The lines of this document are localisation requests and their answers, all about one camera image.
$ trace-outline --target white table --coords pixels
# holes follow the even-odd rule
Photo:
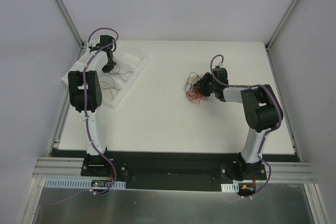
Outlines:
[[[103,109],[105,141],[111,151],[238,153],[248,125],[243,106],[212,95],[200,105],[184,92],[190,72],[210,71],[216,54],[225,57],[230,84],[270,84],[278,98],[260,42],[127,41],[150,61],[116,109]],[[60,150],[86,150],[79,114],[70,107]],[[271,133],[264,153],[293,154],[285,120]]]

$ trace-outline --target table top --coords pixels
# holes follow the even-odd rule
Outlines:
[[[270,84],[279,99],[261,42],[124,42],[145,53],[149,63],[116,109],[101,109],[104,140],[110,151],[242,151],[248,133],[243,106],[220,102],[213,94],[200,105],[192,104],[184,92],[189,73],[210,72],[210,61],[217,54],[225,57],[223,67],[230,84]],[[84,126],[71,106],[59,149],[86,150]],[[270,134],[264,153],[293,154],[285,120]]]

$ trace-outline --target tangled wire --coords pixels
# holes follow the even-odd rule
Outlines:
[[[191,72],[184,86],[185,94],[192,103],[200,104],[201,100],[207,100],[208,97],[202,96],[194,87],[194,85],[202,78],[198,74]]]

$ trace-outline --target gray wall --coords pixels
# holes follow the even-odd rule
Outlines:
[[[336,223],[336,0],[302,0],[271,58],[300,154]]]
[[[267,42],[291,0],[63,0],[79,34],[121,39]]]
[[[53,0],[0,0],[0,222],[16,222],[79,53]]]

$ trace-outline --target white wall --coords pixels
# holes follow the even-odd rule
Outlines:
[[[336,0],[302,0],[271,49],[294,137],[336,223]]]
[[[121,39],[268,42],[291,0],[63,0],[82,39],[101,26]]]
[[[53,0],[0,0],[0,222],[16,222],[78,57]]]

